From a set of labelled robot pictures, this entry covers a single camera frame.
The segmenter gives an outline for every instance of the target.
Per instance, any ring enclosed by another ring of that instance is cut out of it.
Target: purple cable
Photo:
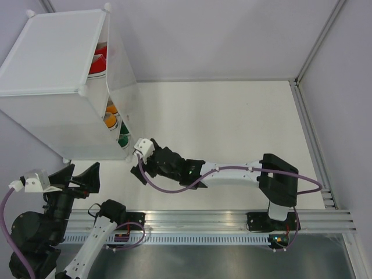
[[[4,219],[4,211],[5,211],[5,204],[8,201],[10,195],[14,192],[14,188],[11,188],[8,193],[4,196],[4,199],[1,202],[0,205],[0,226],[1,230],[5,236],[6,241],[8,242],[9,246],[13,249],[14,253],[17,255],[19,260],[23,263],[25,268],[28,271],[28,274],[30,275],[30,279],[35,279],[35,273],[30,266],[27,259],[23,256],[22,252],[18,249],[17,245],[14,243],[12,237],[10,236],[8,229],[6,228],[5,219]]]
[[[145,234],[146,234],[146,231],[145,231],[145,228],[144,226],[142,226],[140,223],[136,223],[136,222],[126,222],[124,224],[121,224],[119,226],[116,227],[116,229],[118,228],[121,228],[121,227],[124,227],[126,225],[135,225],[135,226],[138,226],[141,228],[141,230],[143,231],[143,234],[142,234],[142,237],[139,241],[137,241],[135,244],[133,245],[130,245],[130,246],[125,246],[125,247],[122,247],[122,248],[117,248],[115,249],[115,251],[123,251],[123,250],[128,250],[128,249],[131,249],[131,248],[135,248],[137,247],[145,238]]]
[[[163,192],[163,193],[166,193],[166,194],[177,194],[177,193],[182,193],[184,191],[187,191],[189,190],[190,188],[194,187],[195,185],[197,185],[200,181],[202,181],[204,178],[206,178],[208,175],[212,174],[212,173],[215,173],[215,172],[218,172],[220,170],[246,170],[248,171],[249,168],[248,167],[240,167],[240,166],[226,166],[226,167],[219,167],[219,170],[216,170],[216,169],[213,169],[213,170],[210,170],[209,172],[203,174],[201,177],[199,177],[197,180],[195,180],[192,184],[190,184],[189,186],[186,186],[185,188],[183,189],[179,189],[179,190],[165,190],[165,189],[161,189],[159,188],[158,186],[156,186],[145,174],[145,171],[144,171],[144,168],[142,166],[143,164],[143,161],[140,157],[139,154],[137,154],[137,159],[138,159],[138,165],[139,165],[139,171],[141,172],[142,176],[144,177],[144,179],[146,180],[146,182],[148,184],[150,184],[151,187],[153,187],[154,189],[160,191],[160,192]],[[318,188],[316,189],[312,189],[312,190],[307,190],[307,191],[301,191],[301,192],[298,192],[297,195],[303,195],[303,194],[309,194],[309,193],[314,193],[314,192],[318,192],[320,191],[323,186],[316,180],[314,179],[311,179],[309,177],[306,177],[306,176],[301,176],[299,174],[296,174],[296,173],[290,173],[288,171],[282,171],[282,170],[270,170],[270,169],[259,169],[257,167],[253,167],[252,168],[252,171],[261,171],[261,172],[264,172],[264,173],[276,173],[276,174],[283,174],[283,175],[286,175],[286,176],[291,176],[291,177],[296,177],[296,178],[299,178],[299,179],[302,179],[302,180],[306,180],[308,182],[311,182],[311,183],[314,183],[318,186]]]

